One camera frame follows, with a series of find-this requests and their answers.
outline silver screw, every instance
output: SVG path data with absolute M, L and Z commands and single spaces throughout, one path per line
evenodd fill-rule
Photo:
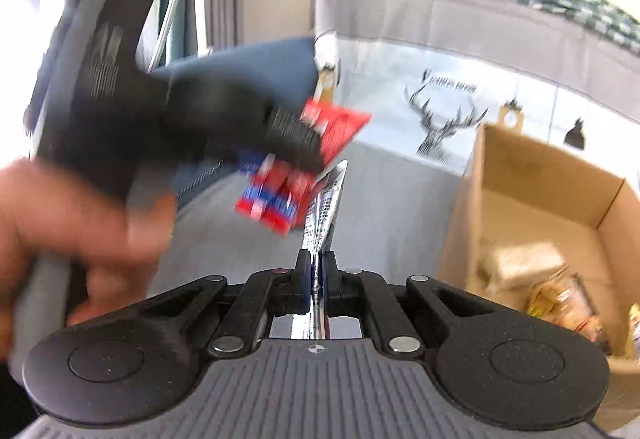
M 415 353 L 420 348 L 420 342 L 411 336 L 396 336 L 389 340 L 389 347 L 395 353 Z
M 237 336 L 221 336 L 213 342 L 213 348 L 220 353 L 237 353 L 244 342 Z

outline blue fabric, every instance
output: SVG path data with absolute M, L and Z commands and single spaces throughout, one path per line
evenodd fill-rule
M 185 58 L 156 70 L 154 75 L 170 82 L 183 77 L 225 77 L 231 82 L 251 87 L 295 112 L 302 112 L 318 80 L 311 37 L 239 46 L 202 58 Z M 174 177 L 178 208 L 185 206 L 215 181 L 236 171 L 234 166 L 214 170 L 216 165 L 216 162 L 208 161 L 178 166 Z

